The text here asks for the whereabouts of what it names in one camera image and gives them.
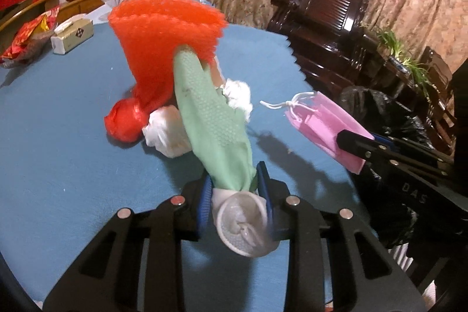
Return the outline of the pink face mask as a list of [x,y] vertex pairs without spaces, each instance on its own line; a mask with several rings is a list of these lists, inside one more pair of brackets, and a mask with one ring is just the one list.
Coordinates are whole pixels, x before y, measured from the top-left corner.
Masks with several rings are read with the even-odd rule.
[[374,137],[353,116],[323,93],[302,92],[279,104],[265,101],[261,101],[260,104],[272,110],[284,108],[290,124],[304,137],[349,172],[360,174],[365,161],[340,149],[336,141],[337,136],[346,130],[371,140],[374,140]]

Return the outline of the green rubber glove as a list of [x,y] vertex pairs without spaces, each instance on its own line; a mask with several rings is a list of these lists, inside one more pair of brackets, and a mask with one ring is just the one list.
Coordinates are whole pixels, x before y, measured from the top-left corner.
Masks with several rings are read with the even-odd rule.
[[257,171],[244,113],[216,90],[209,67],[188,46],[174,56],[175,98],[194,155],[214,186],[231,191],[257,189]]

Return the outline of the white paper cup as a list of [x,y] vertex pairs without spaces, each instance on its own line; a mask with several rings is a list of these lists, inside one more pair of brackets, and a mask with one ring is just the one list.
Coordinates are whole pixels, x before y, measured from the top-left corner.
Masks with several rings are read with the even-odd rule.
[[269,229],[266,200],[254,192],[214,188],[212,213],[217,234],[234,253],[255,258],[278,248]]

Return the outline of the red plastic bag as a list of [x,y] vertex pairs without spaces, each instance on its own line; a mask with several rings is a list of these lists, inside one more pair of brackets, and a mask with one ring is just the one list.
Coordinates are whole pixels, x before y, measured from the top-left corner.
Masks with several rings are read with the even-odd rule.
[[138,141],[148,121],[149,114],[135,97],[120,100],[104,117],[107,134],[123,143]]

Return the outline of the orange foam fruit net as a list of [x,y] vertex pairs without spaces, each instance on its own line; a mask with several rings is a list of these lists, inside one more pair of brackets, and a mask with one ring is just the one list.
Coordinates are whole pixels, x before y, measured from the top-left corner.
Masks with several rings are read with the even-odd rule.
[[194,0],[126,0],[108,21],[135,78],[133,96],[148,113],[172,97],[177,48],[191,47],[211,63],[227,26],[222,12]]

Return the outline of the white tissue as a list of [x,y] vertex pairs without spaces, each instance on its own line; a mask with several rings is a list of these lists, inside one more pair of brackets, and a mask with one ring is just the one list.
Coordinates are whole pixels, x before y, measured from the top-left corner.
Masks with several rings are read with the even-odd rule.
[[192,150],[180,111],[174,105],[152,112],[142,132],[146,145],[167,158],[177,158]]
[[234,110],[242,111],[245,121],[249,123],[253,110],[249,85],[246,82],[228,78],[221,86],[221,92],[228,105]]

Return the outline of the black lined trash bin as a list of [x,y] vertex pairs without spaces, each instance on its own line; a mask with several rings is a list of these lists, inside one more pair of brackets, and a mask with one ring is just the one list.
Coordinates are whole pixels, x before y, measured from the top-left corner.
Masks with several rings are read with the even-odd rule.
[[421,119],[381,91],[349,86],[340,93],[336,103],[371,133],[434,148]]

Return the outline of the dark wooden side table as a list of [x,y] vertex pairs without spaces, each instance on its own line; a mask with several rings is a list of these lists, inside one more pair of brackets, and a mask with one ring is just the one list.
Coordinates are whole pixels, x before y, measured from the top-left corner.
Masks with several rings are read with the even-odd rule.
[[390,55],[390,49],[382,43],[377,45],[375,53],[367,54],[361,74],[368,88],[381,91],[408,108],[425,98],[411,70]]

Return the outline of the green potted plant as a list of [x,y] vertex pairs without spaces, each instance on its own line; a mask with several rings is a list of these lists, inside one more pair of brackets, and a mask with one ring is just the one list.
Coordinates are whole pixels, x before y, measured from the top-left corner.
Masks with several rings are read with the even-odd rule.
[[431,81],[428,78],[428,71],[412,57],[410,51],[405,48],[402,40],[390,28],[375,28],[378,37],[378,45],[387,56],[395,58],[406,70],[409,71],[412,81],[421,90],[426,90]]

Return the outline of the blue tablecloth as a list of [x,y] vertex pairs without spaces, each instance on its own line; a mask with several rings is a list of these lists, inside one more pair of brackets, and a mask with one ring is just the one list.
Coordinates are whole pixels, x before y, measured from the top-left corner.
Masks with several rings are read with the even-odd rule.
[[[250,86],[254,160],[314,207],[366,218],[347,171],[266,107],[309,89],[286,38],[230,25],[216,54],[224,77]],[[1,72],[1,253],[37,302],[120,208],[151,210],[202,174],[192,154],[167,158],[107,136],[103,119],[134,82],[100,23],[66,55]]]

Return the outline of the red snack packets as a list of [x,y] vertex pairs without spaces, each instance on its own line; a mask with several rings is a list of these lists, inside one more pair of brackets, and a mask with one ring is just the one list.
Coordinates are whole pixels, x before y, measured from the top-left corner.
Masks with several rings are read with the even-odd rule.
[[44,50],[57,26],[60,6],[55,6],[24,23],[9,47],[1,54],[1,67],[12,69],[31,64]]

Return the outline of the beige tissue box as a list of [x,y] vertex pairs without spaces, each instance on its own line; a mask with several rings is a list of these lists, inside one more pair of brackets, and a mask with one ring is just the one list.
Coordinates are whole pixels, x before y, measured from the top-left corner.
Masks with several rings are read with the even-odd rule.
[[84,13],[74,15],[58,25],[51,36],[52,52],[66,55],[94,35],[94,24]]

